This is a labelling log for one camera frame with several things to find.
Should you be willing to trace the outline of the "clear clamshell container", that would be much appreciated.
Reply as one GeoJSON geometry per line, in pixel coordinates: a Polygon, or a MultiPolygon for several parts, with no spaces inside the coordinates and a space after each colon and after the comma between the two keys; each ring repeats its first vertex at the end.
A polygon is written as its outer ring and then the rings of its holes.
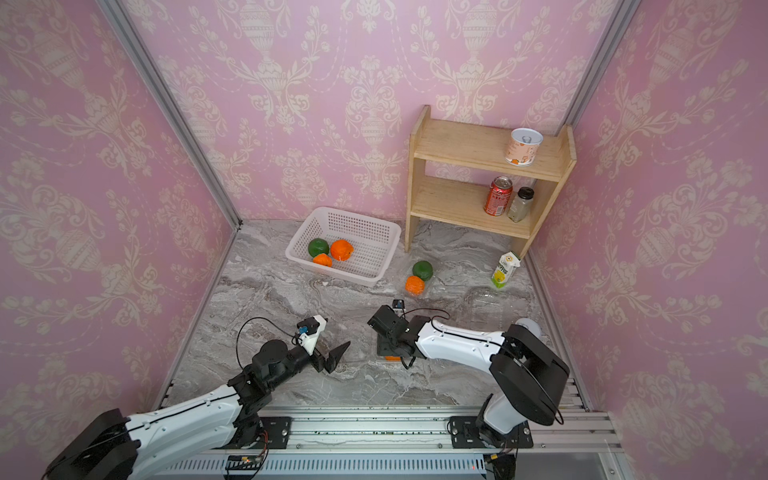
{"type": "Polygon", "coordinates": [[[393,285],[406,299],[444,297],[453,287],[451,264],[435,256],[407,256],[395,269],[393,285]]]}
{"type": "Polygon", "coordinates": [[[453,311],[455,323],[471,330],[505,331],[530,313],[529,299],[494,287],[472,288],[453,311]]]}

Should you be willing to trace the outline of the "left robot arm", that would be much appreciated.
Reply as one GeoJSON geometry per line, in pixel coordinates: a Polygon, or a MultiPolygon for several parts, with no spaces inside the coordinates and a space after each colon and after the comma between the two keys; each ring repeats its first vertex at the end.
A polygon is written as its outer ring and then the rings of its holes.
{"type": "Polygon", "coordinates": [[[46,467],[45,479],[147,479],[201,452],[241,448],[268,435],[259,411],[272,392],[307,367],[333,372],[351,343],[326,355],[312,346],[262,345],[226,384],[180,404],[125,416],[118,409],[93,420],[46,467]]]}

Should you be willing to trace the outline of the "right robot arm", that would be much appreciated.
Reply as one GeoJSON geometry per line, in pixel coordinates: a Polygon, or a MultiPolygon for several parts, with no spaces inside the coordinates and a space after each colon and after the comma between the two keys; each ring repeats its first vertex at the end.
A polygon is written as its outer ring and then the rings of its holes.
{"type": "Polygon", "coordinates": [[[569,366],[540,339],[539,325],[521,318],[505,331],[483,332],[445,324],[433,316],[410,319],[390,306],[367,322],[387,354],[409,367],[415,359],[446,360],[490,375],[501,393],[490,395],[477,417],[490,441],[525,422],[551,426],[564,421],[560,401],[569,366]]]}

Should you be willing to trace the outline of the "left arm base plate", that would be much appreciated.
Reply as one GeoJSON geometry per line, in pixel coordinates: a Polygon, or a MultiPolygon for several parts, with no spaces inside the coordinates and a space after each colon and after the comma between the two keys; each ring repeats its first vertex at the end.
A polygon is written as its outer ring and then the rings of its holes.
{"type": "Polygon", "coordinates": [[[227,448],[233,449],[286,449],[291,433],[289,416],[255,417],[239,425],[227,448]]]}

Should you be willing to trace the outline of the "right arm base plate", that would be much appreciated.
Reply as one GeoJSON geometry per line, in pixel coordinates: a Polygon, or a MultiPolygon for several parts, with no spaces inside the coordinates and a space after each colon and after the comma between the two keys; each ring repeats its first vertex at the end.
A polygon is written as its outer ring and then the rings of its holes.
{"type": "Polygon", "coordinates": [[[515,450],[530,449],[534,446],[527,422],[515,426],[509,433],[502,434],[476,417],[452,416],[447,423],[447,432],[454,449],[515,450]]]}

